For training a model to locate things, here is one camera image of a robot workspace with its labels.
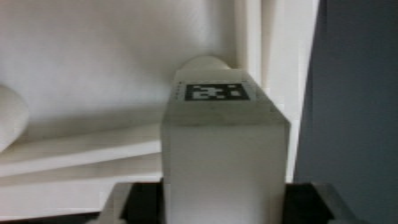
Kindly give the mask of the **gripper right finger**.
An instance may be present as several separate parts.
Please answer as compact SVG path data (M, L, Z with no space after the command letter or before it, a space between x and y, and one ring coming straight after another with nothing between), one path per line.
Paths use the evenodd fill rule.
M331 184L286 185L286 224L363 224Z

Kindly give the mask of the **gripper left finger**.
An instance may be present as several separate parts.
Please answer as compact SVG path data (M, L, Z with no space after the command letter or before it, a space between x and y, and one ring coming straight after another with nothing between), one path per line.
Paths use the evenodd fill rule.
M98 224L164 224L160 182L118 183L98 217Z

